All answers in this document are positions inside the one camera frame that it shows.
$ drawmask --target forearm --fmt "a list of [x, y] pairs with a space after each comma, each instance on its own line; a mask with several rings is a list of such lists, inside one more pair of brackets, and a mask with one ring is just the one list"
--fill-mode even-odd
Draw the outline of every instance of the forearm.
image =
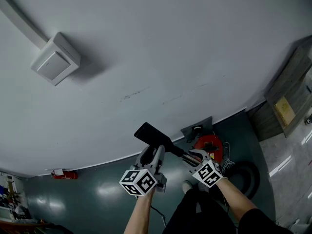
[[124, 234], [147, 234], [152, 194], [138, 197]]
[[242, 192], [228, 179], [223, 178], [217, 184], [218, 188], [227, 200], [232, 212], [238, 221], [249, 210], [257, 208]]

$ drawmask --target red machine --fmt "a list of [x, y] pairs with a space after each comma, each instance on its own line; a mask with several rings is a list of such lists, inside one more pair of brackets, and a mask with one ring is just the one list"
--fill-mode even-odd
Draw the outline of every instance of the red machine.
[[51, 172], [55, 179], [77, 179], [78, 174], [74, 171], [64, 171], [63, 169], [55, 169]]
[[206, 151], [219, 164], [223, 160], [223, 144], [217, 135], [204, 135], [198, 139], [194, 149]]

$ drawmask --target wall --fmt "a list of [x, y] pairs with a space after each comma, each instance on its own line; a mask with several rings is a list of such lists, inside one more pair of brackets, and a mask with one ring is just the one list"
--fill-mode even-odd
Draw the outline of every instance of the wall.
[[25, 176], [137, 153], [146, 121], [174, 138], [263, 99], [312, 0], [14, 0], [83, 55], [57, 87], [29, 68], [38, 49], [0, 15], [0, 168]]

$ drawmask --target light switch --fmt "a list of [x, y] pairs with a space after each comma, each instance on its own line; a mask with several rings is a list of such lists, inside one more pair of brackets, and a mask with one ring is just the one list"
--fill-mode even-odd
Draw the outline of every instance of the light switch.
[[58, 52], [54, 51], [37, 69], [37, 73], [49, 80], [53, 80], [69, 66], [70, 64]]

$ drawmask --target switch box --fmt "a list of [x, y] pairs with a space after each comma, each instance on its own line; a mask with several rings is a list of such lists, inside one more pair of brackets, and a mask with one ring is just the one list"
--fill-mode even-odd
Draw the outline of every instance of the switch box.
[[41, 49], [31, 69], [54, 86], [80, 66], [80, 54], [58, 32]]

